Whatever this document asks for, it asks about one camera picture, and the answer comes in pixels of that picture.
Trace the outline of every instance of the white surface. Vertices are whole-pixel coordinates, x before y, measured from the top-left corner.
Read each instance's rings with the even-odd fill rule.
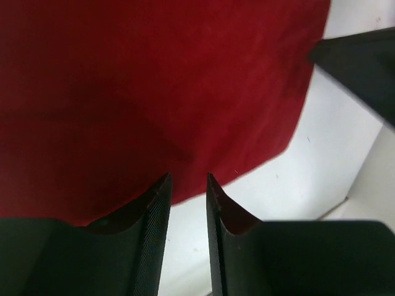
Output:
[[[393,0],[333,0],[325,37],[394,25]],[[289,149],[225,187],[261,219],[316,218],[341,202],[381,123],[350,95],[315,71]],[[172,208],[160,296],[210,291],[204,196]]]
[[[349,200],[328,219],[369,219],[395,231],[395,133],[383,128],[355,183]]]

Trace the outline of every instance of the speckled white surface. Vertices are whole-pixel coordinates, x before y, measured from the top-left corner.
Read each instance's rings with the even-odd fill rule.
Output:
[[[393,25],[393,0],[333,0],[325,37]],[[289,149],[225,190],[262,219],[317,218],[345,198],[380,128],[377,118],[315,71]],[[159,296],[209,292],[206,205],[201,195],[172,208]]]

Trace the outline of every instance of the black object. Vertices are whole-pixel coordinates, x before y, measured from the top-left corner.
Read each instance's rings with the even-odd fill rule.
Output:
[[[262,222],[207,181],[213,296],[395,295],[395,236],[373,221]]]
[[[172,179],[85,228],[0,220],[2,296],[157,295]]]
[[[321,40],[309,58],[395,126],[395,27]]]

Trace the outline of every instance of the red fabric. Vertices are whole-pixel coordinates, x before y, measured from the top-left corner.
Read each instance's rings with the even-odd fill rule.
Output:
[[[86,224],[282,152],[329,0],[0,0],[0,215]]]

